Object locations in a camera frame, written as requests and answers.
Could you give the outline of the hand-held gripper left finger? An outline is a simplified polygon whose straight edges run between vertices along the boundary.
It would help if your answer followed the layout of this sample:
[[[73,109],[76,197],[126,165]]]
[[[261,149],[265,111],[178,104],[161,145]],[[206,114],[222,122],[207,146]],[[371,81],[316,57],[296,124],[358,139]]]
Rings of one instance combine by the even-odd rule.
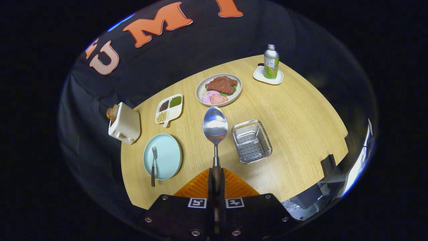
[[[206,169],[179,195],[162,194],[140,218],[140,228],[161,240],[207,240],[214,235],[212,171]]]

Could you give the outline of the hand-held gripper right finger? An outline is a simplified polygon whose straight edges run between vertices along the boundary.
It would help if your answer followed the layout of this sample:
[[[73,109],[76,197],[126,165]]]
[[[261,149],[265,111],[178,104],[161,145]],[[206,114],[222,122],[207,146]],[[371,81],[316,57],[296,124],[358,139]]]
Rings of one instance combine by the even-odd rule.
[[[256,195],[233,172],[222,169],[221,240],[272,240],[295,229],[295,220],[274,194]]]

